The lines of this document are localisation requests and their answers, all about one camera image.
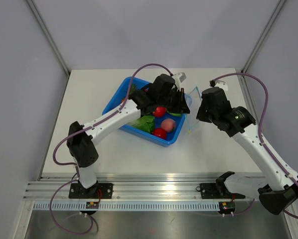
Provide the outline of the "clear zip top bag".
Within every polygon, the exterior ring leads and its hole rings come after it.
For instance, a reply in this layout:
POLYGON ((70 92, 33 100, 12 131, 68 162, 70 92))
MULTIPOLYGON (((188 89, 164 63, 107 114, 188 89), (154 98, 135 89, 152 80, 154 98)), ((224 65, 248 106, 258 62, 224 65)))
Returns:
POLYGON ((187 132, 191 134, 198 130, 200 124, 200 120, 196 118, 202 101, 199 88, 196 86, 188 94, 185 94, 185 100, 190 110, 190 113, 185 115, 185 121, 187 132))

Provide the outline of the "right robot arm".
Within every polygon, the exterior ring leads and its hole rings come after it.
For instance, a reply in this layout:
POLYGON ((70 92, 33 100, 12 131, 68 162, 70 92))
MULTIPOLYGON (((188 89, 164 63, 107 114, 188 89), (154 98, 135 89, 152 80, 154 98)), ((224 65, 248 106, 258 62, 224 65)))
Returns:
POLYGON ((226 132, 248 153, 265 178, 248 178, 228 171, 215 180, 213 195, 230 198, 239 194, 258 199, 271 214, 280 214, 298 199, 298 173, 264 140, 246 108, 231 107, 223 89, 212 87, 202 91, 201 96, 196 118, 226 132))

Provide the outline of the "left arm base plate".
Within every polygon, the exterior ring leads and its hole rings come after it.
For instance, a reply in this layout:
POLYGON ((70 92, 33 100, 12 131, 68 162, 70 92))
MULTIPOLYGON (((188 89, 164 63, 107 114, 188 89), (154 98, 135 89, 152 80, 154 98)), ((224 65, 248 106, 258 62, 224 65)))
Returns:
POLYGON ((72 183, 68 197, 70 199, 111 199, 113 186, 112 183, 96 183, 86 189, 80 182, 72 183))

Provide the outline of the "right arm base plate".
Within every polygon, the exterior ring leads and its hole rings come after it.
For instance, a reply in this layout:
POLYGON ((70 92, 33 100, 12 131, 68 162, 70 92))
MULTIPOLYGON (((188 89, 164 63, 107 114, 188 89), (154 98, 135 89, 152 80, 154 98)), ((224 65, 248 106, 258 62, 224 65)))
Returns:
POLYGON ((226 188, 224 182, 235 172, 228 171, 219 176, 214 182, 200 183, 195 190, 201 194, 202 199, 245 199, 245 195, 231 193, 226 188))

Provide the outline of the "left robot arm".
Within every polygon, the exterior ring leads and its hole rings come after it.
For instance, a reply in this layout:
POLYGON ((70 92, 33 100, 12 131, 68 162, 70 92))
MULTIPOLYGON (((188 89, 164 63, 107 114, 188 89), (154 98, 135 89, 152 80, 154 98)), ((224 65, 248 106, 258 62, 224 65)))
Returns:
POLYGON ((161 74, 153 83, 127 92, 122 103, 100 118, 85 125, 78 122, 70 125, 66 144, 77 164, 80 193, 84 197, 92 198, 97 193, 98 180, 93 165, 99 158, 96 146, 101 140, 122 126, 153 113, 157 107, 173 114, 190 112, 180 86, 185 78, 184 73, 161 74))

